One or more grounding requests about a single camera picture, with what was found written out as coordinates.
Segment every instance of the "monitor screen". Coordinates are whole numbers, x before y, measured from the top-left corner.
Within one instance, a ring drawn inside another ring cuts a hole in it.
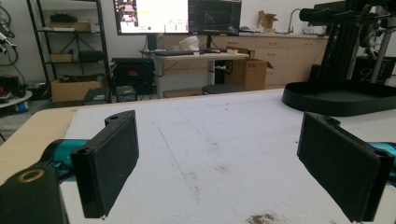
[[[329,3],[323,3],[323,4],[316,4],[314,5],[314,9],[329,9],[331,11],[345,11],[346,10],[346,1],[337,1],[337,2],[329,2]],[[314,22],[311,21],[308,23],[308,26],[326,26],[326,25],[332,25],[331,23],[326,23],[326,22]]]
[[[241,0],[189,0],[189,29],[194,35],[239,35]]]
[[[118,35],[187,34],[188,0],[113,0]]]

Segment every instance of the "dirt speck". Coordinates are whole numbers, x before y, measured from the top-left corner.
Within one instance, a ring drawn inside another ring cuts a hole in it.
[[[262,215],[254,215],[247,219],[248,224],[276,224],[283,223],[277,214],[265,213]]]

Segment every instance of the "black stool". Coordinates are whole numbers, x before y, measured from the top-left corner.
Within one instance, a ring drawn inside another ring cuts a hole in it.
[[[214,84],[202,87],[202,94],[222,94],[230,92],[247,91],[243,86],[233,85],[233,84]]]

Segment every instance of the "black 3d-printed part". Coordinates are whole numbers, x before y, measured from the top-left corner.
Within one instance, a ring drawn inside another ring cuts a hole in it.
[[[352,80],[293,82],[282,102],[294,109],[348,117],[396,109],[396,88]]]
[[[373,221],[394,156],[330,117],[304,113],[298,157],[352,221]]]
[[[134,111],[105,123],[99,134],[71,153],[85,217],[108,216],[139,157]]]
[[[55,168],[37,162],[0,187],[0,223],[68,223]]]

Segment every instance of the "desk leg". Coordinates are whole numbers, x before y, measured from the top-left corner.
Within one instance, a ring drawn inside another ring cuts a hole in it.
[[[213,85],[215,84],[215,61],[207,62],[207,84]]]
[[[157,85],[157,98],[163,98],[163,61],[155,59],[155,85]]]

